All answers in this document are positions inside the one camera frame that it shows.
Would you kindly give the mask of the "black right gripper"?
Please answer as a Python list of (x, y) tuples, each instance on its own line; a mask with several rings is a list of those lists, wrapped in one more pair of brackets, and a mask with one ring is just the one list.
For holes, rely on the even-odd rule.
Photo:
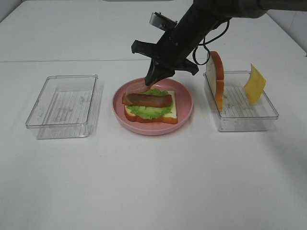
[(216, 0), (195, 0), (176, 27), (164, 31), (156, 44), (133, 42), (132, 53), (151, 58), (144, 78), (146, 86), (173, 77), (176, 70), (193, 75), (198, 72), (197, 65), (188, 61), (187, 56), (221, 19), (216, 13), (217, 3)]

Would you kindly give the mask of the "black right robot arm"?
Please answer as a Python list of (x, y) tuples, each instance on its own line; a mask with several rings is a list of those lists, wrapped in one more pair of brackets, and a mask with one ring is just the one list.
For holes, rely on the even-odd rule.
[(132, 53), (151, 58), (145, 77), (150, 85), (172, 77), (177, 70), (195, 75), (199, 69), (187, 56), (220, 24), (232, 18), (259, 18), (268, 10), (306, 11), (305, 0), (195, 0), (180, 21), (154, 13), (151, 24), (164, 31), (156, 44), (134, 41)]

